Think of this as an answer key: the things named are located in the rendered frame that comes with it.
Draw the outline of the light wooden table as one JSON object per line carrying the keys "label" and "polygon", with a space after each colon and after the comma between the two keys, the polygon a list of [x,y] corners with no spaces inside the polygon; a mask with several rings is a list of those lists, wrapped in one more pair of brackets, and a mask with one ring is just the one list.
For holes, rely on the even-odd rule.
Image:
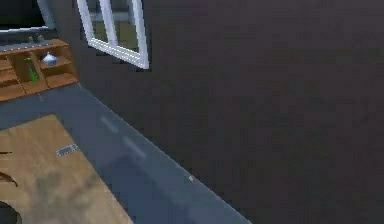
{"label": "light wooden table", "polygon": [[0,130],[0,201],[22,224],[134,224],[54,115]]}

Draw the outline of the white framed window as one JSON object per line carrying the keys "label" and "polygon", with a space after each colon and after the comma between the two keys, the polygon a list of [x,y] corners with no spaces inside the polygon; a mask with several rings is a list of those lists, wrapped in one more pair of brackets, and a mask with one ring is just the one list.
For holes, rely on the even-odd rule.
{"label": "white framed window", "polygon": [[77,0],[89,46],[150,68],[142,0]]}

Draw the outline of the grey remote control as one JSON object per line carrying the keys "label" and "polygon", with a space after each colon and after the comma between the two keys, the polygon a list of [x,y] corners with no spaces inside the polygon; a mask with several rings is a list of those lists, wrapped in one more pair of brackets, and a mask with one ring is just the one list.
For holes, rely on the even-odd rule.
{"label": "grey remote control", "polygon": [[66,154],[69,154],[73,151],[76,151],[78,149],[78,146],[76,144],[70,144],[70,145],[67,145],[59,150],[56,151],[56,155],[58,157],[61,157],[61,156],[64,156]]}

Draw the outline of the black television set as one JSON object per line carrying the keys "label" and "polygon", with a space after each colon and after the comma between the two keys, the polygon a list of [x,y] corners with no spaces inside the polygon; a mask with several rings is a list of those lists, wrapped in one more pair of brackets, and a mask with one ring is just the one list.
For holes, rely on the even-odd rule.
{"label": "black television set", "polygon": [[0,34],[55,28],[49,0],[0,0]]}

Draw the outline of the brown wooden shelf unit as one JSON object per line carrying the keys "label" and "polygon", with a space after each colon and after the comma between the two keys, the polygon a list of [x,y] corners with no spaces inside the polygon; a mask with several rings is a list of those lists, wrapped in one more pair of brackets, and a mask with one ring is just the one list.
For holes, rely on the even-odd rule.
{"label": "brown wooden shelf unit", "polygon": [[[57,58],[55,66],[48,66],[43,58],[50,52]],[[32,82],[24,59],[32,60],[39,77]],[[59,39],[40,43],[0,46],[0,102],[32,95],[78,82],[70,45]]]}

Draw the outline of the black round object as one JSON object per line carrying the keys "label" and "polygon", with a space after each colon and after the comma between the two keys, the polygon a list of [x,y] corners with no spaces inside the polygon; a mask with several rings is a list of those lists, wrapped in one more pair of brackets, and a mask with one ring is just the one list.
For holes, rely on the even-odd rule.
{"label": "black round object", "polygon": [[21,224],[20,214],[9,204],[0,201],[0,224]]}

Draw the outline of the green bottle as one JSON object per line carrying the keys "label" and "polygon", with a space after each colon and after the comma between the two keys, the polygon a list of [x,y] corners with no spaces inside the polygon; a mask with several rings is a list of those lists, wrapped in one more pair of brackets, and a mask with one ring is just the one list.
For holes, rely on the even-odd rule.
{"label": "green bottle", "polygon": [[35,71],[33,70],[33,67],[32,67],[32,60],[29,58],[29,57],[26,57],[24,59],[24,61],[26,62],[27,64],[27,67],[28,67],[28,72],[29,72],[29,76],[30,76],[30,79],[32,82],[38,82],[39,81],[39,77],[38,75],[35,73]]}

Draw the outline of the pale blue round vase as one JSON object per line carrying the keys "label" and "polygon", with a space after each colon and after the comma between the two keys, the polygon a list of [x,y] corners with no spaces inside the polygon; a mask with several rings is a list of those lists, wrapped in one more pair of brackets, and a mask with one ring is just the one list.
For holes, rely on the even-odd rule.
{"label": "pale blue round vase", "polygon": [[48,66],[55,66],[57,64],[57,58],[48,52],[43,58],[43,62]]}

